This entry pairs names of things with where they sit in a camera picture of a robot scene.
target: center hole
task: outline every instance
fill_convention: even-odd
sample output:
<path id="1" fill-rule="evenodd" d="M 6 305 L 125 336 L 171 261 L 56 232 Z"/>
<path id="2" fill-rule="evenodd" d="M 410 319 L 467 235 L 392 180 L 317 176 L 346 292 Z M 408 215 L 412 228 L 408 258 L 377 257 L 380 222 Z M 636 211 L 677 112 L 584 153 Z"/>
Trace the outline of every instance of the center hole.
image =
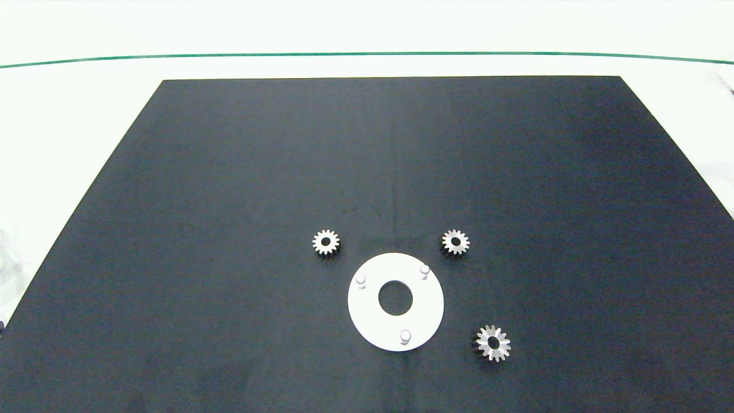
<path id="1" fill-rule="evenodd" d="M 400 281 L 390 281 L 379 289 L 379 305 L 388 314 L 405 314 L 413 304 L 410 288 Z"/>
<path id="2" fill-rule="evenodd" d="M 487 344 L 490 345 L 493 350 L 497 350 L 498 348 L 500 348 L 500 340 L 497 340 L 497 337 L 488 338 Z"/>

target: white disc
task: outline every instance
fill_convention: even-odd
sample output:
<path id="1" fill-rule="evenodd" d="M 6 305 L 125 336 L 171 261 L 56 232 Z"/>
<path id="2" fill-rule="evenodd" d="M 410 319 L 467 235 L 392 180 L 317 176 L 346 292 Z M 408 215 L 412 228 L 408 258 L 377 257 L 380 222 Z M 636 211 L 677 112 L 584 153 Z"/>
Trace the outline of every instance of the white disc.
<path id="1" fill-rule="evenodd" d="M 379 291 L 390 281 L 410 288 L 413 304 L 402 315 L 385 312 Z M 349 283 L 349 315 L 367 341 L 388 351 L 407 351 L 433 337 L 443 318 L 443 290 L 421 260 L 400 253 L 374 256 L 362 264 Z"/>

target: spur gear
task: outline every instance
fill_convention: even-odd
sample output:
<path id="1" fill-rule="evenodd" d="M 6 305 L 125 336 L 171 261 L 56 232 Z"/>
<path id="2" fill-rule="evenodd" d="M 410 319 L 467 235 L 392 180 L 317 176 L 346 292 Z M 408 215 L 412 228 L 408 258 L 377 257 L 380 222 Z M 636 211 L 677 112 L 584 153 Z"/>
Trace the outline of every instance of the spur gear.
<path id="1" fill-rule="evenodd" d="M 504 360 L 505 357 L 509 356 L 509 351 L 511 350 L 509 344 L 509 340 L 506 339 L 507 333 L 501 332 L 501 328 L 495 328 L 495 326 L 485 326 L 484 328 L 479 328 L 479 333 L 476 335 L 479 336 L 476 343 L 479 344 L 479 348 L 477 350 L 482 351 L 482 356 L 486 356 L 488 360 L 494 359 L 497 363 L 500 362 L 500 359 Z M 494 337 L 497 339 L 497 348 L 493 347 L 494 343 L 491 343 L 491 337 Z"/>
<path id="2" fill-rule="evenodd" d="M 320 231 L 313 238 L 313 249 L 319 255 L 334 254 L 339 249 L 339 234 L 329 229 Z"/>
<path id="3" fill-rule="evenodd" d="M 469 249 L 469 237 L 456 229 L 446 232 L 441 240 L 443 252 L 446 254 L 461 255 Z"/>

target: black mat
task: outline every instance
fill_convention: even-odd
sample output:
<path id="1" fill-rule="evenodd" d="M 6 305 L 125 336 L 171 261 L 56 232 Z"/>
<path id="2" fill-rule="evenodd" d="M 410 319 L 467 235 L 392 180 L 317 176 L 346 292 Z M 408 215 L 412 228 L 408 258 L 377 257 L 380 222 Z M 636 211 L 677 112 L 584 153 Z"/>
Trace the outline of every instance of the black mat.
<path id="1" fill-rule="evenodd" d="M 446 302 L 405 353 L 346 307 L 389 251 Z M 617 77 L 168 81 L 0 338 L 0 409 L 732 411 L 733 268 L 734 221 Z"/>

